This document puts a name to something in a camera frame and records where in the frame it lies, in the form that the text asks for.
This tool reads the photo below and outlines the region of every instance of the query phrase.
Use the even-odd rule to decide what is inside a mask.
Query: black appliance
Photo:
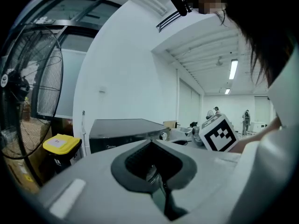
[[[89,134],[91,153],[140,140],[169,140],[170,129],[145,119],[96,119]]]

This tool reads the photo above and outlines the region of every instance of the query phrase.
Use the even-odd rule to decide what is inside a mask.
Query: black hair
[[[298,40],[297,0],[225,0],[224,15],[232,20],[252,48],[251,77],[260,63],[270,86],[288,61]]]

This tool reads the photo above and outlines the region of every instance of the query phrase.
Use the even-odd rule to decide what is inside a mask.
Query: yellow bin
[[[57,173],[80,159],[81,143],[81,139],[65,134],[57,134],[43,143],[43,148],[53,157]]]

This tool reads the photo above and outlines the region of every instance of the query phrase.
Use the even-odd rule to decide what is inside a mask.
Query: yellow lid
[[[43,148],[51,153],[63,155],[68,154],[78,143],[79,138],[65,134],[57,134],[43,143]]]

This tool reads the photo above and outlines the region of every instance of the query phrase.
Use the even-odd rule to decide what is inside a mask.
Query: ceiling light
[[[235,72],[237,71],[238,60],[232,60],[232,67],[230,68],[229,79],[233,80],[235,77]]]

